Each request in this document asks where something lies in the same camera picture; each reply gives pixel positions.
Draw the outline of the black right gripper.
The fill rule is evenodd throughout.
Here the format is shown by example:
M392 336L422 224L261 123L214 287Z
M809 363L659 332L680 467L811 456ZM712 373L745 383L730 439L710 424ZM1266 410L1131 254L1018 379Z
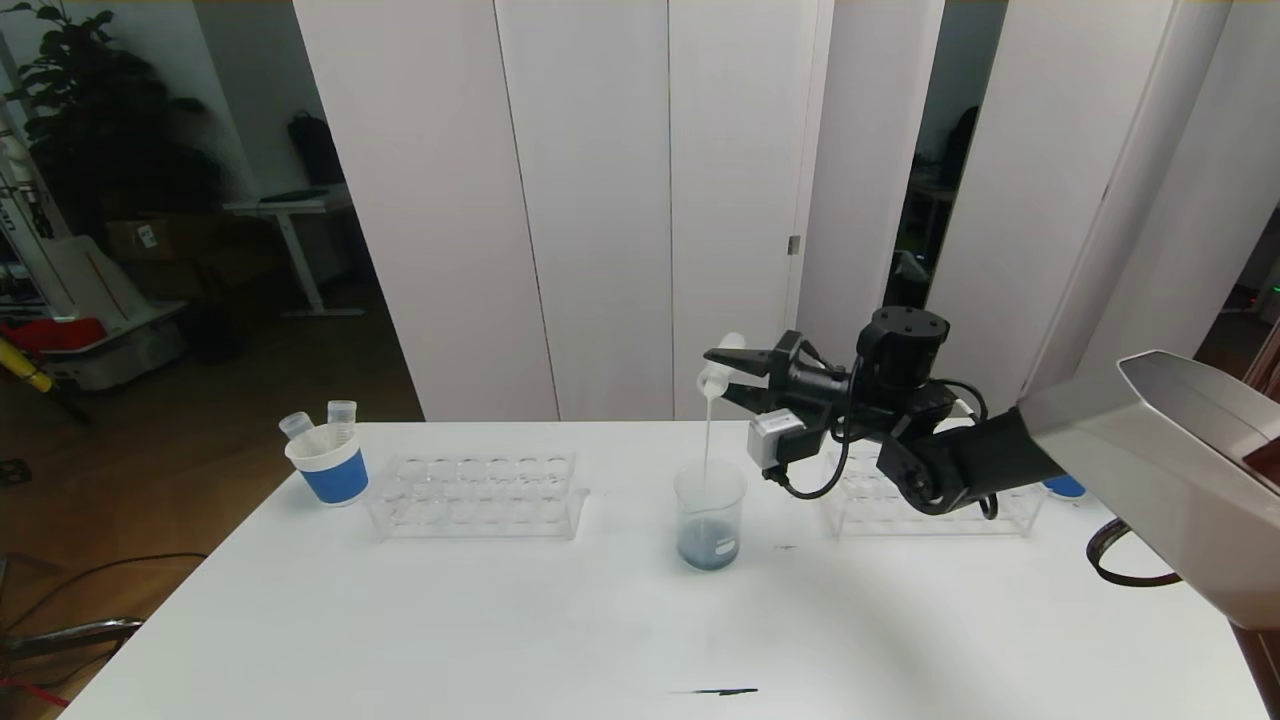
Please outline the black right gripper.
M722 400L744 410L769 410L771 397L778 407L847 406L851 372L826 360L799 331L786 331L772 350L716 347L703 357L731 372L768 377L767 388L727 384Z

